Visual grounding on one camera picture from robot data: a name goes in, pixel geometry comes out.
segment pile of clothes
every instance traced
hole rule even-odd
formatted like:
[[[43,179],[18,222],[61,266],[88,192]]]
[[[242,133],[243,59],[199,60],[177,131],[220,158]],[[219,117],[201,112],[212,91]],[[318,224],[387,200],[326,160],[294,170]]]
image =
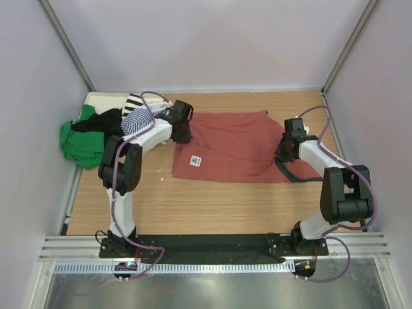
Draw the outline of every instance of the pile of clothes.
[[[151,111],[157,115],[172,106],[172,102],[148,102]],[[150,111],[143,104],[141,96],[130,94],[123,108],[109,109],[97,114],[93,106],[83,105],[76,122],[67,121],[60,129],[60,147],[67,160],[75,160],[84,169],[100,165],[104,147],[111,135],[130,135],[149,126]]]
[[[60,145],[66,159],[81,167],[100,165],[106,141],[111,135],[131,135],[172,107],[172,102],[148,102],[130,94],[122,108],[96,113],[84,105],[78,121],[66,122],[60,131]],[[173,176],[215,182],[306,182],[321,178],[301,160],[284,164],[274,153],[285,132],[266,111],[257,113],[195,113],[190,120],[192,140],[177,144]]]

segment wooden surface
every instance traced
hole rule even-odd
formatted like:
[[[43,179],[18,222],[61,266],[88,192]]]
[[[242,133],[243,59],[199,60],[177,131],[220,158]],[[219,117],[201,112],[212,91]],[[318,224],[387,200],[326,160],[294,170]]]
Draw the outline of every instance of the wooden surface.
[[[168,95],[194,106],[195,112],[267,110],[283,120],[322,105],[318,92],[202,93]],[[323,109],[304,116],[311,134],[326,123]],[[330,129],[323,138],[337,153]],[[172,177],[174,144],[158,145],[143,159],[134,191],[133,218],[139,234],[248,234],[290,232],[294,223],[319,210],[321,183],[220,183]],[[109,198],[97,169],[83,170],[69,235],[93,235],[109,227]]]

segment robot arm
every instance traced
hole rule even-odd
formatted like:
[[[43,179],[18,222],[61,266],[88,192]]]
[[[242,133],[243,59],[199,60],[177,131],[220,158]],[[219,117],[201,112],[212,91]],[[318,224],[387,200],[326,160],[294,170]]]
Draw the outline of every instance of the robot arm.
[[[337,162],[337,157],[316,136],[306,135],[302,118],[285,120],[285,134],[275,157],[284,162],[301,159],[310,164],[323,178],[320,211],[312,217],[297,223],[295,233],[304,240],[321,239],[324,233],[339,223],[358,222],[370,218],[373,213],[372,197],[359,177]],[[339,158],[340,162],[352,165]],[[352,165],[369,182],[370,174],[364,165]],[[345,193],[345,185],[351,192]]]
[[[117,184],[115,189],[115,216],[124,234],[131,239],[136,238],[136,226],[132,215],[133,190],[140,181],[142,157],[157,144],[169,138],[172,138],[176,143],[189,143],[192,138],[189,127],[192,111],[193,107],[190,104],[177,100],[171,109],[155,119],[154,128],[128,143],[120,154],[126,158],[124,163],[118,163]],[[124,137],[111,136],[106,144],[104,155],[98,169],[98,176],[103,180],[103,186],[108,192],[110,206],[117,149],[124,140],[130,139],[138,133],[139,132],[136,132],[133,135]],[[134,250],[133,246],[130,247],[128,243],[122,239],[122,235],[115,227],[112,217],[108,238],[109,241],[107,245],[102,244],[102,247],[107,248],[107,252],[123,252],[127,255],[129,251]]]

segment white tag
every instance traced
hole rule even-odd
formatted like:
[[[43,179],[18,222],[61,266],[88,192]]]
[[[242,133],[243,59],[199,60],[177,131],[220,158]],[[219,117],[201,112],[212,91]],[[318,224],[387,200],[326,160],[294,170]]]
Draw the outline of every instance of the white tag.
[[[192,156],[191,165],[199,167],[200,162],[201,162],[201,158],[199,156]]]

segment white wall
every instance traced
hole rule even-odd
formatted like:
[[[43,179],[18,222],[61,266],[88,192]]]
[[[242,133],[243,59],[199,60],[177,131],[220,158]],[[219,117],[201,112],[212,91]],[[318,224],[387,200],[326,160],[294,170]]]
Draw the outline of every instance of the white wall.
[[[99,91],[321,88],[367,0],[50,0]]]
[[[328,98],[344,152],[366,164],[384,232],[412,288],[412,2],[382,1]]]
[[[56,235],[75,167],[59,128],[87,91],[34,0],[0,3],[0,307],[26,308],[45,235]]]

